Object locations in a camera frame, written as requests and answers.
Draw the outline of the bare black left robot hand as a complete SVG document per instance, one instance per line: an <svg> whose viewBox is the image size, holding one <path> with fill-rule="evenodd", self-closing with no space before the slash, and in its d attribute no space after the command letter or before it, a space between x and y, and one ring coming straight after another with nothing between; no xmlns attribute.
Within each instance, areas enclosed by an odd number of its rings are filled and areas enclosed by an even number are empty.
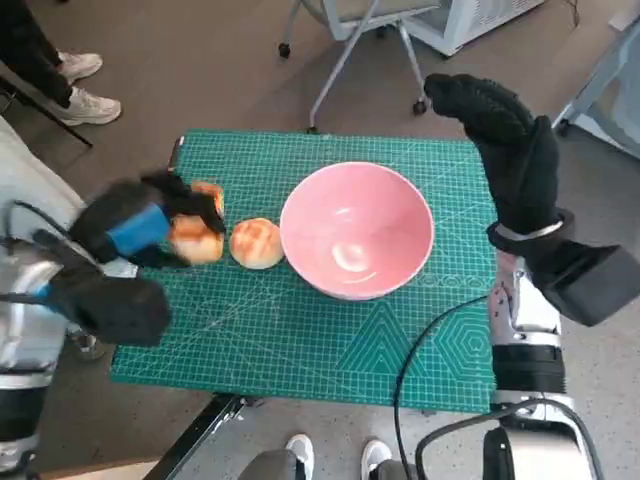
<svg viewBox="0 0 640 480"><path fill-rule="evenodd" d="M213 263L224 250L224 190L172 169L109 186L73 221L71 238L102 264L149 268Z"/></svg>

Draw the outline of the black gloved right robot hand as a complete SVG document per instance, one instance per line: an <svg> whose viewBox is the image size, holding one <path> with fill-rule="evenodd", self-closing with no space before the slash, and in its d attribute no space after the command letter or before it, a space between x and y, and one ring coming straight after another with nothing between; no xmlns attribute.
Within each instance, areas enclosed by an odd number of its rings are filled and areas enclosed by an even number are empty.
<svg viewBox="0 0 640 480"><path fill-rule="evenodd" d="M430 74L424 91L436 114L458 120L478 150L499 224L529 235L560 221L559 149L548 117L489 79Z"/></svg>

